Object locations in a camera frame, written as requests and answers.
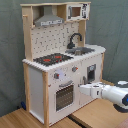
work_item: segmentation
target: toy kitchen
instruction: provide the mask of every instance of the toy kitchen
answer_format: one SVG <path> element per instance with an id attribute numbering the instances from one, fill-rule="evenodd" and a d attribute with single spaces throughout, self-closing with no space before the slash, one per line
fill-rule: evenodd
<path id="1" fill-rule="evenodd" d="M 101 81 L 105 48 L 85 44 L 90 2 L 21 6 L 26 108 L 49 127 L 94 100 L 79 87 Z"/>

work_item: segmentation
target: pegboard backsplash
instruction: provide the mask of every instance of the pegboard backsplash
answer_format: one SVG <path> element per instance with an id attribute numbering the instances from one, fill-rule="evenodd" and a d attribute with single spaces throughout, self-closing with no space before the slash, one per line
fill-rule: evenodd
<path id="1" fill-rule="evenodd" d="M 66 50 L 70 37 L 73 33 L 78 33 L 78 28 L 79 22 L 33 28 L 31 30 L 33 58 Z M 78 46 L 77 35 L 73 38 L 73 43 Z"/>

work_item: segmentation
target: stovetop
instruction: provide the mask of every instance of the stovetop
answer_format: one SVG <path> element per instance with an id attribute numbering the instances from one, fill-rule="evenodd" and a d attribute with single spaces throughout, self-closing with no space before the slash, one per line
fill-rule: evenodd
<path id="1" fill-rule="evenodd" d="M 48 67 L 57 63 L 61 63 L 63 61 L 67 61 L 69 59 L 73 59 L 73 57 L 70 57 L 61 53 L 54 53 L 51 55 L 33 59 L 33 61 Z"/>

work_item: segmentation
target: cabinet handle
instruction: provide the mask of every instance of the cabinet handle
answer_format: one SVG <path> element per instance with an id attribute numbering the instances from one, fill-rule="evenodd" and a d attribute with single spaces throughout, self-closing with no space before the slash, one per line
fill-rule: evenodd
<path id="1" fill-rule="evenodd" d="M 87 84 L 87 79 L 86 79 L 85 76 L 83 76 L 83 81 L 84 81 L 84 85 L 86 85 Z"/>
<path id="2" fill-rule="evenodd" d="M 61 84 L 61 85 L 59 85 L 59 87 L 66 87 L 66 86 L 70 85 L 72 82 L 73 82 L 73 81 L 70 80 L 70 81 L 67 82 L 66 84 Z"/>
<path id="3" fill-rule="evenodd" d="M 68 19 L 71 19 L 71 17 L 72 17 L 72 7 L 71 6 L 69 6 L 69 11 L 70 11 L 70 16 L 68 16 Z"/>

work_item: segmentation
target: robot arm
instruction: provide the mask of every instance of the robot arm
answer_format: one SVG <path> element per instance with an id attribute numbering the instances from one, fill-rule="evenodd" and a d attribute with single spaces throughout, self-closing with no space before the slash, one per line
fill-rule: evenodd
<path id="1" fill-rule="evenodd" d="M 91 96 L 111 101 L 114 108 L 119 112 L 128 112 L 128 84 L 121 86 L 110 86 L 102 82 L 80 86 L 80 92 Z"/>

